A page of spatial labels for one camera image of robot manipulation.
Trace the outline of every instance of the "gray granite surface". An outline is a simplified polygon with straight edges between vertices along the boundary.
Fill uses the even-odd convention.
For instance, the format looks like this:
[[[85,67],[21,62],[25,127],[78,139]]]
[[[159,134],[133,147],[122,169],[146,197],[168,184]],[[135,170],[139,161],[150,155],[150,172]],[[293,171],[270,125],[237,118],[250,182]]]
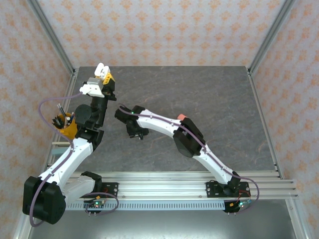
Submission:
[[[273,161],[245,67],[169,66],[110,67],[117,102],[109,101],[99,147],[77,171],[206,171],[182,156],[174,141],[151,131],[144,140],[130,139],[114,118],[118,103],[135,105],[168,118],[187,115],[210,149],[233,170],[273,170]],[[94,75],[80,67],[73,94]],[[72,99],[69,111],[91,98]]]

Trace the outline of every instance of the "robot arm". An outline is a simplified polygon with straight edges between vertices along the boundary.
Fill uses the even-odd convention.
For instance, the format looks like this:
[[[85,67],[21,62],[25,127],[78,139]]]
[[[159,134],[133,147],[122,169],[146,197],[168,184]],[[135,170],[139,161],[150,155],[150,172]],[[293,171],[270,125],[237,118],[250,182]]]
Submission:
[[[68,179],[77,167],[100,144],[108,100],[115,101],[113,94],[115,82],[108,66],[99,64],[95,71],[95,78],[84,82],[80,91],[92,97],[91,105],[80,105],[75,110],[77,133],[71,146],[63,155],[39,177],[29,177],[24,184],[23,213],[29,215],[35,192],[41,190],[36,198],[33,216],[48,223],[54,224],[62,217],[66,205],[72,203],[85,194],[100,192],[102,178],[90,172],[84,172],[74,182],[66,185]]]
[[[203,139],[202,133],[191,119],[168,119],[139,106],[135,106],[132,110],[121,106],[116,110],[115,118],[126,124],[130,137],[138,136],[140,139],[143,139],[144,135],[149,133],[147,129],[153,129],[173,138],[179,152],[186,157],[196,159],[204,165],[223,188],[224,193],[232,196],[236,191],[240,180],[227,174],[225,170],[234,175],[238,174],[224,165],[212,153]],[[215,160],[212,160],[208,156],[209,154],[213,155]]]

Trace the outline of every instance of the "purple cable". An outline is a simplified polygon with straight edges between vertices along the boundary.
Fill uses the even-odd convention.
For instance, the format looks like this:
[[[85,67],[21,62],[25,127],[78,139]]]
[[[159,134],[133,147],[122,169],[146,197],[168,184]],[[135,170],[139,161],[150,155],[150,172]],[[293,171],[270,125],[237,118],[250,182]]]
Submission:
[[[110,196],[110,197],[114,198],[114,199],[116,200],[116,202],[117,202],[117,205],[115,206],[115,208],[113,208],[112,210],[103,212],[103,213],[95,214],[96,216],[102,216],[102,215],[106,215],[106,214],[112,213],[112,212],[114,212],[114,211],[119,207],[119,204],[120,204],[119,199],[118,199],[117,197],[115,197],[114,195],[110,194],[110,193],[88,193],[88,194],[85,194],[84,196],[93,196],[93,195],[105,195],[105,196]],[[88,207],[89,207],[90,205],[93,205],[93,204],[94,204],[94,202],[93,202],[92,204],[86,205],[86,207],[85,207],[85,212],[86,212],[87,214],[90,214],[90,213],[88,212]]]
[[[127,111],[123,110],[121,107],[119,107],[119,110],[122,111],[123,113],[128,114],[128,115],[151,118],[151,116],[148,116],[148,115],[133,114],[133,113],[131,113],[131,112],[127,112]],[[206,146],[205,146],[190,130],[188,130],[186,127],[184,127],[184,126],[182,126],[182,125],[180,125],[180,124],[171,122],[171,121],[169,121],[169,120],[163,119],[163,118],[161,118],[161,117],[152,116],[152,118],[157,119],[157,120],[164,121],[164,122],[169,123],[169,124],[173,124],[173,125],[175,125],[175,126],[178,126],[178,127],[182,128],[182,129],[184,129],[187,133],[189,133],[189,134],[199,143],[200,146],[203,147],[204,152],[207,153]],[[210,153],[207,153],[207,155],[208,155],[224,172],[226,172],[227,174],[231,175],[232,177],[238,178],[238,179],[244,179],[244,180],[251,181],[253,184],[255,184],[256,189],[257,189],[256,200],[253,202],[253,204],[252,204],[250,207],[248,207],[248,208],[246,208],[246,209],[244,209],[244,210],[238,212],[237,214],[242,213],[242,212],[248,210],[249,208],[252,208],[253,205],[254,205],[254,204],[258,201],[258,199],[259,199],[259,194],[260,194],[260,193],[259,193],[259,187],[258,187],[257,183],[256,183],[254,180],[250,179],[250,178],[237,176],[237,175],[234,175],[234,174],[231,173],[231,172],[228,172],[228,171],[227,171],[226,169],[224,169],[223,166],[214,158],[214,156],[212,156]]]
[[[54,169],[52,170],[52,173],[55,173],[71,156],[71,154],[73,153],[73,142],[72,140],[70,140],[68,137],[64,136],[63,134],[61,134],[55,127],[53,127],[49,122],[47,122],[43,116],[43,114],[41,113],[41,105],[44,103],[44,102],[47,102],[47,101],[52,101],[52,100],[65,100],[65,99],[71,99],[71,98],[75,98],[75,97],[78,97],[82,95],[82,92],[76,94],[76,95],[73,95],[73,96],[66,96],[66,97],[53,97],[53,98],[48,98],[48,99],[45,99],[43,101],[40,102],[39,106],[38,106],[38,113],[41,117],[41,119],[55,132],[57,133],[59,136],[65,138],[71,145],[71,150],[69,152],[69,154],[65,157],[65,159]],[[33,227],[38,227],[39,225],[41,225],[43,223],[43,221],[41,221],[40,223],[38,224],[35,224],[34,221],[33,221],[33,210],[34,210],[34,205],[35,205],[35,201],[43,187],[43,185],[46,183],[46,181],[51,177],[51,175],[48,175],[42,182],[41,184],[39,185],[39,187],[37,188],[34,196],[33,196],[33,199],[32,199],[32,202],[31,202],[31,207],[30,207],[30,212],[29,212],[29,220],[30,220],[30,224],[31,226]]]

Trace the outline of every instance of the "purple wire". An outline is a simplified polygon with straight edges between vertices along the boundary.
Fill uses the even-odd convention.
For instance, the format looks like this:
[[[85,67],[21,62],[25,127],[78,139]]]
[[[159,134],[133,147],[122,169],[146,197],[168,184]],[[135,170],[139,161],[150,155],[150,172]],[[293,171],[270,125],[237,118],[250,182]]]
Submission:
[[[127,112],[127,111],[123,110],[121,107],[119,107],[119,110],[122,111],[123,113],[128,114],[128,115],[151,118],[151,116],[149,116],[149,115],[133,114],[133,113],[131,113],[131,112]],[[241,176],[234,175],[233,173],[228,172],[226,169],[224,169],[223,166],[214,158],[214,156],[212,156],[210,153],[207,153],[206,146],[205,146],[190,130],[188,130],[186,127],[184,127],[184,126],[182,126],[182,125],[180,125],[180,124],[171,122],[171,121],[169,121],[169,120],[163,119],[163,118],[161,118],[161,117],[152,116],[152,118],[157,119],[157,120],[164,121],[164,122],[169,123],[169,124],[173,124],[173,125],[175,125],[175,126],[178,126],[178,127],[182,128],[182,129],[184,129],[187,133],[189,133],[189,134],[199,143],[200,146],[203,147],[204,152],[205,152],[223,171],[225,171],[227,174],[231,175],[232,177],[235,177],[235,178],[238,178],[238,179],[248,180],[248,181],[251,181],[253,184],[255,184],[256,189],[257,189],[256,200],[253,202],[253,204],[252,204],[250,207],[248,207],[248,208],[246,208],[246,209],[244,209],[244,210],[238,212],[237,214],[242,213],[242,212],[244,212],[244,211],[247,211],[249,208],[252,208],[253,205],[258,201],[260,192],[259,192],[259,187],[258,187],[257,183],[256,183],[254,180],[252,180],[252,179],[250,179],[250,178],[246,178],[246,177],[241,177]]]
[[[72,98],[75,98],[75,97],[78,97],[82,95],[82,92],[76,94],[76,95],[73,95],[73,96],[66,96],[66,97],[53,97],[53,98],[48,98],[48,99],[45,99],[43,101],[40,102],[39,106],[38,106],[38,113],[41,117],[41,119],[56,133],[58,134],[59,136],[63,137],[64,139],[66,139],[70,145],[71,145],[71,150],[69,152],[69,154],[65,157],[65,159],[55,168],[52,170],[52,174],[55,173],[71,156],[71,154],[73,153],[73,141],[70,140],[68,137],[64,136],[63,134],[60,133],[60,131],[58,131],[55,127],[53,127],[49,122],[47,122],[43,116],[43,114],[41,113],[41,106],[44,102],[47,102],[47,101],[52,101],[52,100],[65,100],[65,99],[72,99]],[[31,226],[33,227],[38,227],[39,225],[41,225],[43,223],[43,221],[41,221],[40,223],[38,224],[35,224],[34,221],[33,221],[33,210],[34,210],[34,205],[35,205],[35,201],[43,187],[43,185],[46,183],[46,181],[51,177],[51,175],[49,174],[42,182],[41,184],[39,185],[39,187],[37,188],[37,190],[35,191],[35,194],[33,196],[33,199],[32,199],[32,202],[31,202],[31,207],[30,207],[30,212],[29,212],[29,220],[30,220],[30,224]]]
[[[105,196],[110,196],[110,197],[114,198],[114,199],[116,200],[116,202],[117,202],[117,205],[115,206],[115,208],[113,208],[112,210],[103,212],[103,213],[95,214],[96,216],[102,216],[102,215],[106,215],[106,214],[112,213],[112,212],[114,212],[114,211],[119,207],[119,204],[120,204],[119,199],[118,199],[117,197],[115,197],[114,195],[110,194],[110,193],[88,193],[88,194],[85,194],[84,196],[93,196],[93,195],[105,195]],[[89,207],[90,205],[93,205],[93,204],[94,204],[94,203],[86,205],[86,207],[85,207],[85,212],[86,212],[87,214],[89,214],[89,212],[88,212],[88,207]]]

